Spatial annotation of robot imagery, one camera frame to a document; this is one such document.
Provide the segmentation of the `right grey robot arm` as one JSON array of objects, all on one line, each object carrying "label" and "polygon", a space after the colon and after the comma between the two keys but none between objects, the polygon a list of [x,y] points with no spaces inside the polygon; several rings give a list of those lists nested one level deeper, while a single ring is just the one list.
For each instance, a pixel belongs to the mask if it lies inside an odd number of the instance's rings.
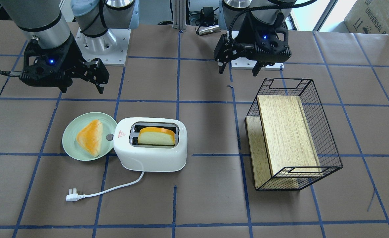
[{"label": "right grey robot arm", "polygon": [[73,78],[81,78],[102,94],[109,79],[105,62],[112,53],[123,53],[114,29],[135,29],[140,20],[137,0],[72,0],[71,10],[82,34],[79,44],[54,0],[0,2],[28,39],[22,70],[0,70],[0,74],[63,93]]}]

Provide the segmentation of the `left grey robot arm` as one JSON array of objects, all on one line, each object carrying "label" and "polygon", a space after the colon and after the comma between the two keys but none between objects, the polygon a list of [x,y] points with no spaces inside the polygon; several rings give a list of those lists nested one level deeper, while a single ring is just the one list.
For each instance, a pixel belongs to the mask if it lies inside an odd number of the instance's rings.
[{"label": "left grey robot arm", "polygon": [[292,9],[313,4],[313,0],[222,0],[218,25],[224,30],[214,49],[214,60],[222,74],[231,61],[253,60],[252,75],[266,66],[284,63],[291,57],[285,22]]}]

